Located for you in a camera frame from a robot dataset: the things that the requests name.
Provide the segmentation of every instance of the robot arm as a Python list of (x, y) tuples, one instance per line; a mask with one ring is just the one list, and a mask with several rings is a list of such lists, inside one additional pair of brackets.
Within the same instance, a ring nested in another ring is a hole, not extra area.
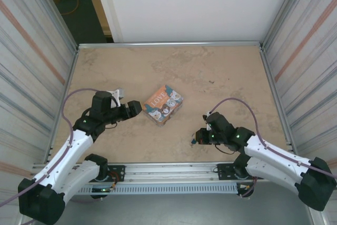
[(313, 161), (286, 152), (243, 128), (234, 128), (218, 112), (204, 115), (207, 128), (195, 134), (192, 143), (224, 144), (240, 155), (234, 161), (234, 170), (240, 178), (247, 176), (264, 178), (282, 185), (297, 194), (307, 206), (323, 211), (336, 181), (309, 167), (331, 173), (327, 163), (315, 158)]
[(34, 179), (23, 179), (18, 186), (21, 192), (36, 181), (35, 187), (19, 196), (20, 213), (47, 225), (54, 224), (62, 215), (65, 205), (74, 194), (93, 179), (107, 176), (107, 159), (91, 154), (77, 168), (81, 155), (104, 132), (105, 126), (137, 116), (142, 107), (139, 101), (120, 103), (123, 90), (99, 91), (93, 97), (91, 108), (84, 111), (73, 126), (69, 137), (46, 167)]

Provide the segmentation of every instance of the colorful box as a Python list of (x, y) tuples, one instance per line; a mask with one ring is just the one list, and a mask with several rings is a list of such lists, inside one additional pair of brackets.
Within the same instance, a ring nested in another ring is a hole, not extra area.
[(168, 85), (164, 85), (144, 102), (143, 111), (158, 125), (164, 125), (182, 103), (183, 97)]

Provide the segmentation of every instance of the white wall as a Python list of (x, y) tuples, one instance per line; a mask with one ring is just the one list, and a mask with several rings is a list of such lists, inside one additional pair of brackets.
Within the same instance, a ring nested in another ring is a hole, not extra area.
[(284, 0), (101, 0), (115, 42), (263, 40)]

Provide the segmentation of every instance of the beige work surface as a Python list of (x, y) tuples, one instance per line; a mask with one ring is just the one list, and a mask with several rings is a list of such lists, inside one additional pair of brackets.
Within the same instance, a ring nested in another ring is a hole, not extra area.
[[(90, 153), (109, 162), (201, 162), (233, 161), (213, 145), (191, 146), (191, 136), (204, 128), (202, 115), (226, 97), (246, 101), (256, 114), (264, 139), (286, 149), (285, 138), (267, 82), (259, 50), (243, 47), (149, 47), (82, 49), (77, 60), (70, 91), (90, 87), (125, 90), (125, 98), (146, 101), (167, 84), (184, 96), (183, 106), (164, 126), (157, 126), (144, 112), (105, 130), (81, 157)], [(72, 123), (91, 106), (94, 92), (73, 95), (65, 115)], [(234, 126), (255, 131), (253, 118), (244, 105), (228, 101), (218, 107)], [(61, 120), (54, 150), (69, 135)]]

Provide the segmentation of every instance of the corrugated metal wall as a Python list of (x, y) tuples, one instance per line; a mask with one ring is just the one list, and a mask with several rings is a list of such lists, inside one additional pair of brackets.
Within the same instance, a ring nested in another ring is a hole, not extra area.
[[(299, 155), (337, 173), (337, 0), (292, 0), (264, 42), (266, 58)], [(337, 224), (336, 194), (326, 206)]]
[[(0, 202), (42, 163), (76, 55), (49, 0), (0, 0)], [(17, 200), (0, 209), (12, 224)]]

